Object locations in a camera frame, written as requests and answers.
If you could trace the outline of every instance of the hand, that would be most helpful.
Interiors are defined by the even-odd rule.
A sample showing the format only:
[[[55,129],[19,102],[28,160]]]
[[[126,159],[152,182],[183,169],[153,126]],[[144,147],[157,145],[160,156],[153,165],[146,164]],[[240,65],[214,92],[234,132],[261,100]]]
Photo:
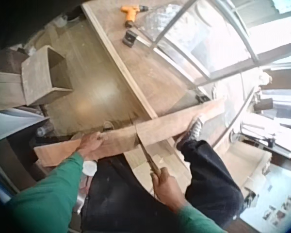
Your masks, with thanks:
[[[83,159],[98,160],[99,158],[95,156],[93,151],[100,147],[102,142],[103,137],[100,132],[84,135],[76,151],[80,153]]]
[[[188,205],[175,177],[169,175],[166,167],[161,168],[160,176],[151,173],[153,188],[159,200],[176,213],[181,207]]]

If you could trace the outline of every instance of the green sleeve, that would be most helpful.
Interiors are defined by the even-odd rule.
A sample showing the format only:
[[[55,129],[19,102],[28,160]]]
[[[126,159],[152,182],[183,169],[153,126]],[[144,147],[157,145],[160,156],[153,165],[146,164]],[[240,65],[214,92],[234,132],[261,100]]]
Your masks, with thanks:
[[[67,233],[76,203],[83,158],[73,153],[34,187],[8,203],[13,217],[31,233]]]
[[[191,205],[181,208],[177,216],[183,233],[226,233],[213,220]]]

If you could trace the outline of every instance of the person's left hand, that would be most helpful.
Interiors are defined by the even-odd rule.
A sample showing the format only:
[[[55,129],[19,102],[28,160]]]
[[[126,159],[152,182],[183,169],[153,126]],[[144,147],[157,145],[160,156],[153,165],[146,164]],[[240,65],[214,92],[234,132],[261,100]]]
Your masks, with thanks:
[[[95,156],[94,151],[100,147],[103,140],[104,139],[100,132],[84,135],[76,151],[80,153],[83,159],[87,158],[97,161],[99,158]]]

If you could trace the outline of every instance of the wooden floor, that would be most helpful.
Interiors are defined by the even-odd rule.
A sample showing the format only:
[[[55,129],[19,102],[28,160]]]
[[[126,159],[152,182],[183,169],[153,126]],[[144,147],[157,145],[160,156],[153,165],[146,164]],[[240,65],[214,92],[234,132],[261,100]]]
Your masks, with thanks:
[[[143,116],[85,18],[64,28],[50,23],[34,45],[36,49],[51,45],[66,58],[74,89],[71,94],[45,105],[56,135],[101,130],[106,120],[121,128],[130,123],[129,118]]]

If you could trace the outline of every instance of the photo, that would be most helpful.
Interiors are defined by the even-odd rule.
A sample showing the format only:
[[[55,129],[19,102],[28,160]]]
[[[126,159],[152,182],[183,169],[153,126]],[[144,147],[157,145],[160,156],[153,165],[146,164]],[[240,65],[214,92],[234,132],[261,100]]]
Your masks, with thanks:
[[[268,207],[268,210],[266,210],[266,211],[264,212],[263,219],[264,219],[264,220],[268,220],[268,219],[270,218],[270,216],[272,215],[272,213],[273,213],[275,210],[276,210],[276,208],[270,205],[270,206]]]
[[[286,216],[286,214],[280,210],[277,211],[277,213],[273,216],[271,223],[274,226],[278,226],[278,224],[281,222],[282,219],[284,219],[284,217]]]
[[[282,203],[281,208],[284,209],[285,211],[288,211],[291,208],[291,196],[287,197],[287,200],[284,203]]]

